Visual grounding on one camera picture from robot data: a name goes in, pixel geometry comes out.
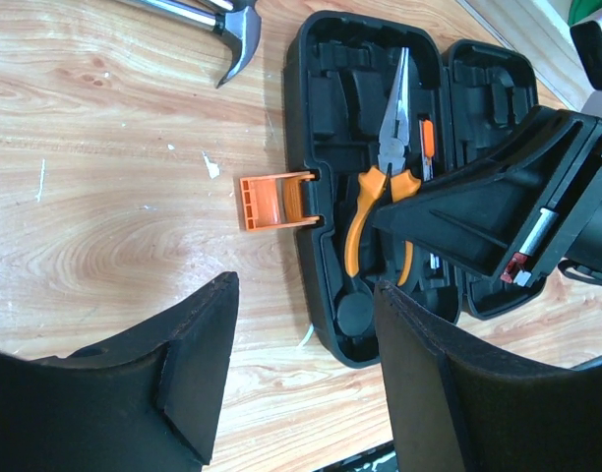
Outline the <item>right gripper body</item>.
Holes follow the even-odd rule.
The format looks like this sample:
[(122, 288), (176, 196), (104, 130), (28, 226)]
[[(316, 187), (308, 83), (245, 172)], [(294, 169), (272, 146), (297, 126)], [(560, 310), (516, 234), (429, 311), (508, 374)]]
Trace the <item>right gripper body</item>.
[(530, 286), (553, 270), (602, 286), (602, 119), (557, 118), (544, 144), (504, 169), (519, 223), (500, 279)]

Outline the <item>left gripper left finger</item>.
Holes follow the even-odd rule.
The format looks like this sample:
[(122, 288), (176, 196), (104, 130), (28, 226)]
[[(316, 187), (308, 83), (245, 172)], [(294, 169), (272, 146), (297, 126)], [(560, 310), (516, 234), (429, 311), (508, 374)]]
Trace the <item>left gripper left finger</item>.
[(199, 471), (211, 462), (239, 307), (219, 274), (71, 355), (0, 352), (0, 471)]

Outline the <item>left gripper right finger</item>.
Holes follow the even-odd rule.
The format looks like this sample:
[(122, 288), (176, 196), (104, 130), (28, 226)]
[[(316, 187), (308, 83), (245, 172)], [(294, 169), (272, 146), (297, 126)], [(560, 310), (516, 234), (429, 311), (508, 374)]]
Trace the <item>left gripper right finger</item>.
[(602, 359), (521, 357), (388, 282), (374, 305), (400, 470), (602, 471)]

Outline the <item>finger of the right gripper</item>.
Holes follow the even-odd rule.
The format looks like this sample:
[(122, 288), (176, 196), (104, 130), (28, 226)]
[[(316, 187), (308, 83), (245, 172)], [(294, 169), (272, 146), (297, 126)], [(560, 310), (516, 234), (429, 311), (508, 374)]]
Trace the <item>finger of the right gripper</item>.
[(423, 185), (414, 197), (384, 206), (374, 226), (486, 280), (501, 280), (519, 223), (512, 217), (513, 188), (504, 169), (514, 154), (544, 144), (554, 120), (602, 119), (535, 106), (509, 136), (476, 160)]

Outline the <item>orange utility knife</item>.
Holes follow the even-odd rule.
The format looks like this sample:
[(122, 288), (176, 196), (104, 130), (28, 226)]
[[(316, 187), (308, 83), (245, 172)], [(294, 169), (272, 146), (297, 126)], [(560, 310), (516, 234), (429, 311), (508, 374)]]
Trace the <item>orange utility knife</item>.
[(435, 156), (435, 136), (434, 124), (429, 119), (421, 119), (420, 126), (420, 142), (422, 150), (422, 176), (425, 182), (432, 180), (434, 177), (433, 158)]

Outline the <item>orange handled pliers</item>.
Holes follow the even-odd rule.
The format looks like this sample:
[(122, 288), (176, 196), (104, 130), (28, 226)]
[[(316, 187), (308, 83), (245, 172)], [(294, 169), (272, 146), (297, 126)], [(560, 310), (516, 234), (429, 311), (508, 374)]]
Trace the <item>orange handled pliers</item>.
[(422, 181), (406, 168), (410, 145), (410, 49), (400, 51), (391, 93), (378, 135), (378, 163), (358, 176), (357, 208), (349, 225), (344, 246), (344, 268), (350, 277), (360, 270), (359, 246), (367, 218), (375, 203), (391, 191), (395, 203), (416, 195)]

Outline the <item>green garment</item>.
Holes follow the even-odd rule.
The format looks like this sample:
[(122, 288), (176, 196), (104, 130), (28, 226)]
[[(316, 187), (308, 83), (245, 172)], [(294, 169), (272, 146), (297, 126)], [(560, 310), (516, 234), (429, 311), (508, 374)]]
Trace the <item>green garment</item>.
[(602, 8), (602, 0), (572, 0), (568, 25), (573, 26)]

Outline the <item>claw hammer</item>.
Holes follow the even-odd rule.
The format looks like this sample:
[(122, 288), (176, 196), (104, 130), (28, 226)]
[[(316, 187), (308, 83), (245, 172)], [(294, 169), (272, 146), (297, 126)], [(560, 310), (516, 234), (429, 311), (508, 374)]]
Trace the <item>claw hammer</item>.
[(247, 67), (259, 47), (262, 18), (256, 1), (202, 1), (208, 11), (183, 1), (133, 0), (124, 4), (217, 35), (231, 52), (231, 64), (218, 81), (218, 89)]

